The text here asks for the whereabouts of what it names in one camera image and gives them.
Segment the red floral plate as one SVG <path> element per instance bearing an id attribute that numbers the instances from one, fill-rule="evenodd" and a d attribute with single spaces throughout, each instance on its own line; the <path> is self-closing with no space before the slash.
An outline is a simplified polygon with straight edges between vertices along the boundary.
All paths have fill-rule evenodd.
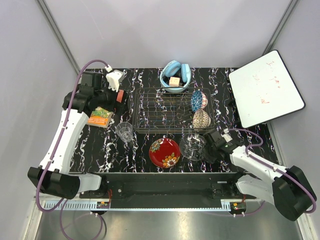
<path id="1" fill-rule="evenodd" d="M 160 138 L 154 141 L 148 154 L 155 166 L 164 169 L 175 166 L 181 158 L 178 144 L 170 138 Z"/>

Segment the beige patterned bowl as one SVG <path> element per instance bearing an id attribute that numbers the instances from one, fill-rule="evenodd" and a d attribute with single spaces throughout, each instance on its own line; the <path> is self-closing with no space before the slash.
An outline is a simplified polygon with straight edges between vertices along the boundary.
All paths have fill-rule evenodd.
<path id="1" fill-rule="evenodd" d="M 211 118 L 207 112 L 200 108 L 195 111 L 192 124 L 195 129 L 207 128 L 211 124 Z"/>

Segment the pink plastic cup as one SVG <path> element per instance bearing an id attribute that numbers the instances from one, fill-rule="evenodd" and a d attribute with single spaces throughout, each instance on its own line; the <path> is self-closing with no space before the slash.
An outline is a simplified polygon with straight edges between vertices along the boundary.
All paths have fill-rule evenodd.
<path id="1" fill-rule="evenodd" d="M 121 103 L 123 101 L 124 93 L 125 92 L 122 89 L 118 91 L 117 98 L 116 98 L 117 102 Z"/>

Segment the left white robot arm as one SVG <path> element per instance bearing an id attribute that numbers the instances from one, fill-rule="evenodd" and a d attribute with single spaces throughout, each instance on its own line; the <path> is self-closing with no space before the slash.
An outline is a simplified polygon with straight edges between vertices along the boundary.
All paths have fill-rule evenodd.
<path id="1" fill-rule="evenodd" d="M 85 71 L 75 90 L 63 101 L 61 119 L 47 154 L 38 167 L 30 167 L 28 178 L 37 193 L 71 200 L 77 194 L 90 191 L 103 198 L 108 186 L 95 173 L 71 174 L 70 165 L 76 143 L 93 111 L 101 107 L 121 116 L 127 106 L 128 94 L 120 89 L 125 74 L 112 70 L 103 75 Z"/>

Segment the clear glass plate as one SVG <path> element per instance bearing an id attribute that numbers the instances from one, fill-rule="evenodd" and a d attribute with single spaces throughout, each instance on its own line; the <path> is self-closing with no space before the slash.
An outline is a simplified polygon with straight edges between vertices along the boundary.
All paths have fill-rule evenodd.
<path id="1" fill-rule="evenodd" d="M 179 143 L 179 150 L 188 160 L 201 161 L 206 143 L 205 138 L 197 133 L 185 134 Z"/>

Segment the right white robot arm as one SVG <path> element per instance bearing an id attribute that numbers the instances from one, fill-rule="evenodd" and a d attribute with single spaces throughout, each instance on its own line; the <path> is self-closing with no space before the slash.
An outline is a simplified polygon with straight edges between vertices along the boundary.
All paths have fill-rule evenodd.
<path id="1" fill-rule="evenodd" d="M 256 197 L 274 205 L 293 222 L 317 209 L 317 196 L 302 169 L 272 163 L 250 151 L 254 144 L 242 145 L 232 139 L 230 132 L 231 129 L 225 129 L 223 134 L 211 130 L 203 135 L 206 141 L 203 154 L 207 160 L 228 160 L 247 171 L 227 185 L 230 197 Z"/>

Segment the blue patterned bowl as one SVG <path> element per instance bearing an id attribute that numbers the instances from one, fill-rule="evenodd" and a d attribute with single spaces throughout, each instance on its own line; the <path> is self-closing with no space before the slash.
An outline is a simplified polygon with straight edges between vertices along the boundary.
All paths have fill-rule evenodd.
<path id="1" fill-rule="evenodd" d="M 204 109 L 208 105 L 208 98 L 201 90 L 196 90 L 190 100 L 191 110 L 196 112 L 199 109 Z"/>

